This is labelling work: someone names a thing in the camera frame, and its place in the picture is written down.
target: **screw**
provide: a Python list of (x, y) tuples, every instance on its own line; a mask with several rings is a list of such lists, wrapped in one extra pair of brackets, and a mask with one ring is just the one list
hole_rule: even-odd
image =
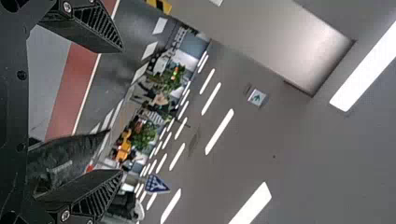
[(26, 78), (27, 78), (27, 74), (26, 74), (24, 71), (18, 71), (17, 77), (18, 77), (20, 80), (24, 81), (24, 80), (26, 80)]
[(17, 152), (22, 152), (25, 149), (25, 144), (24, 143), (20, 143), (17, 146)]
[(70, 5), (70, 3), (64, 2), (64, 11), (66, 11), (67, 13), (72, 12), (72, 6)]
[(67, 219), (70, 218), (70, 212), (69, 210), (65, 210), (62, 215), (61, 215), (61, 221), (65, 222)]

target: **green plant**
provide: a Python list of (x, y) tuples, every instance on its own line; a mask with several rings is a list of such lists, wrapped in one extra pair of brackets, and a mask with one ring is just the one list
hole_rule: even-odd
[(143, 125), (140, 133), (134, 135), (132, 145), (136, 147), (136, 150), (142, 151), (149, 146), (149, 142), (155, 139), (157, 135), (156, 127), (153, 123), (147, 122)]

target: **white ceiling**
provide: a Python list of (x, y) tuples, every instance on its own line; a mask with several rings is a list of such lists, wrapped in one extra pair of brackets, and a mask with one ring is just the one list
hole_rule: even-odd
[[(168, 153), (160, 176), (173, 191), (159, 195), (141, 223), (159, 223), (179, 188), (181, 199), (165, 223), (228, 223), (263, 181), (273, 198), (253, 224), (396, 222), (391, 209), (396, 204), (396, 62), (350, 113), (329, 105), (357, 63), (396, 21), (396, 2), (384, 2), (373, 11), (369, 8), (374, 1), (352, 2), (323, 4), (327, 10), (320, 4), (307, 5), (319, 17), (325, 12), (326, 21), (358, 40), (314, 98), (234, 50), (218, 43), (210, 47), (205, 69), (191, 84), (185, 113), (191, 128), (185, 128), (153, 159)], [(365, 22), (354, 19), (364, 15)], [(199, 95), (212, 68), (216, 74), (205, 93)], [(202, 107), (218, 82), (222, 83), (219, 94), (201, 117)], [(244, 89), (248, 83), (270, 95), (261, 110), (247, 102)], [(230, 108), (235, 111), (233, 120), (205, 156), (207, 142)], [(175, 123), (171, 132), (175, 133), (178, 125)], [(192, 146), (196, 133), (199, 137)], [(186, 149), (174, 171), (169, 172), (166, 168), (184, 142)]]

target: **blue sign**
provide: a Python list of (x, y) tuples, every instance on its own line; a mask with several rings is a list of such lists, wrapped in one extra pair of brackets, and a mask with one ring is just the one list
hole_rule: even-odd
[(156, 175), (149, 175), (146, 181), (145, 191), (147, 193), (169, 193), (171, 189)]

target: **fluorescent light panel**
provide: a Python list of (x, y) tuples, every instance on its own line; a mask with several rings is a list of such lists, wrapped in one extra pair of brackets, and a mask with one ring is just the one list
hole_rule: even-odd
[(188, 120), (187, 117), (184, 118), (184, 119), (183, 119), (183, 122), (182, 122), (181, 125), (180, 125), (180, 127), (178, 127), (177, 133), (176, 133), (176, 135), (175, 135), (175, 140), (178, 139), (178, 136), (181, 134), (181, 131), (183, 131), (183, 128), (184, 128), (184, 126), (185, 126), (186, 123), (187, 123), (187, 120)]
[(212, 150), (213, 146), (218, 142), (221, 134), (224, 132), (225, 128), (227, 128), (228, 123), (233, 118), (233, 109), (230, 109), (227, 115), (224, 117), (224, 120), (221, 122), (220, 126), (216, 130), (215, 134), (213, 134), (212, 138), (210, 139), (209, 143), (206, 145), (205, 154), (206, 156)]
[(160, 140), (163, 139), (163, 135), (166, 133), (166, 127), (163, 127), (163, 132), (160, 135)]
[(228, 224), (250, 224), (271, 198), (271, 192), (263, 182)]
[(184, 95), (184, 98), (183, 98), (183, 100), (181, 101), (181, 104), (180, 104), (180, 105), (184, 105), (184, 102), (186, 102), (187, 97), (189, 97), (189, 94), (190, 94), (190, 90), (188, 90), (187, 93), (186, 93), (186, 95)]
[(352, 72), (330, 100), (330, 104), (347, 112), (367, 91), (396, 57), (396, 22)]
[(165, 163), (167, 157), (168, 157), (168, 153), (165, 153), (163, 155), (163, 158), (161, 159), (160, 163), (157, 166), (157, 170), (155, 172), (156, 174), (158, 174), (161, 171), (161, 168), (163, 168), (163, 164)]
[(140, 195), (140, 193), (143, 191), (143, 188), (145, 187), (145, 185), (144, 184), (142, 184), (141, 186), (140, 186), (140, 189), (137, 191), (137, 193), (136, 193), (136, 198), (138, 198), (139, 197), (139, 195)]
[(168, 219), (168, 217), (171, 214), (172, 210), (175, 208), (176, 204), (178, 203), (178, 200), (180, 200), (180, 197), (181, 197), (181, 189), (179, 189), (176, 192), (176, 194), (172, 198), (171, 202), (165, 208), (165, 211), (163, 211), (163, 215), (161, 216), (161, 224), (165, 223), (166, 219)]
[(207, 51), (204, 52), (204, 54), (202, 55), (201, 59), (199, 60), (198, 67), (201, 66), (202, 62), (204, 61), (204, 58), (205, 58), (206, 54), (207, 54)]
[(147, 194), (148, 194), (147, 191), (143, 191), (142, 197), (140, 198), (141, 203), (143, 202), (143, 200), (145, 200)]
[(151, 160), (151, 158), (154, 156), (155, 150), (157, 150), (156, 147), (154, 149), (152, 149), (151, 154), (149, 154), (149, 157), (148, 157), (149, 160)]
[(150, 166), (151, 166), (151, 163), (148, 164), (148, 168), (146, 168), (145, 173), (143, 173), (143, 176), (146, 176), (146, 174), (147, 174), (148, 171), (149, 171), (149, 167), (150, 167)]
[(142, 172), (140, 172), (140, 176), (143, 176), (143, 174), (146, 172), (147, 168), (148, 168), (147, 166), (143, 167)]
[(168, 128), (166, 129), (167, 132), (169, 132), (169, 130), (171, 130), (172, 125), (173, 125), (174, 122), (175, 122), (175, 118), (173, 118), (173, 119), (171, 120), (171, 122), (169, 123)]
[(213, 100), (215, 99), (216, 95), (218, 94), (218, 92), (220, 90), (220, 87), (221, 87), (221, 82), (219, 82), (218, 85), (216, 85), (216, 88), (212, 91), (212, 94), (210, 94), (209, 99), (207, 99), (206, 104), (201, 112), (202, 116), (206, 113), (207, 109), (212, 104)]
[(172, 132), (170, 132), (166, 137), (165, 143), (163, 143), (163, 149), (166, 148), (166, 145), (168, 145), (169, 139), (171, 139), (171, 137), (172, 137)]
[(184, 150), (185, 147), (186, 147), (186, 144), (183, 143), (181, 145), (181, 147), (178, 149), (178, 152), (177, 152), (176, 156), (174, 157), (174, 159), (171, 162), (171, 165), (169, 166), (169, 171), (172, 171), (173, 168), (175, 168), (175, 165), (176, 165), (178, 159), (180, 158), (181, 153), (183, 153), (183, 150)]
[(186, 104), (184, 104), (184, 107), (181, 109), (180, 114), (178, 114), (177, 119), (181, 119), (181, 117), (183, 117), (184, 112), (187, 109), (187, 106), (189, 105), (190, 101), (188, 101)]
[(157, 165), (157, 160), (155, 160), (155, 161), (152, 163), (151, 168), (149, 168), (148, 175), (151, 175), (152, 171), (153, 171), (154, 168), (155, 168), (155, 165)]
[(191, 81), (189, 81), (189, 82), (187, 83), (186, 88), (184, 88), (184, 91), (183, 91), (183, 93), (181, 94), (182, 96), (184, 96), (184, 94), (186, 94), (187, 90), (188, 90), (189, 87), (190, 87), (190, 84), (191, 84)]
[(160, 150), (161, 146), (163, 145), (163, 141), (161, 141), (158, 146), (157, 146), (157, 150), (155, 150), (154, 155), (157, 156), (158, 151)]
[(204, 62), (201, 64), (201, 67), (199, 67), (199, 69), (198, 69), (198, 74), (200, 74), (202, 72), (202, 69), (205, 67), (205, 64), (206, 64), (208, 58), (209, 58), (209, 55), (206, 55), (204, 58)]
[(207, 87), (207, 84), (209, 84), (210, 79), (212, 79), (212, 77), (215, 74), (215, 72), (216, 72), (216, 69), (214, 69), (214, 68), (212, 69), (212, 71), (210, 71), (209, 76), (207, 76), (207, 78), (206, 78), (206, 80), (204, 82), (204, 85), (202, 86), (201, 90), (199, 91), (200, 95), (202, 95), (202, 93), (204, 93), (204, 91), (205, 91), (205, 89)]
[(140, 189), (140, 183), (138, 183), (137, 185), (136, 185), (136, 187), (134, 187), (134, 193), (137, 193), (137, 191)]
[(157, 193), (151, 195), (151, 198), (148, 200), (148, 206), (146, 207), (147, 210), (150, 209), (156, 198), (157, 198)]

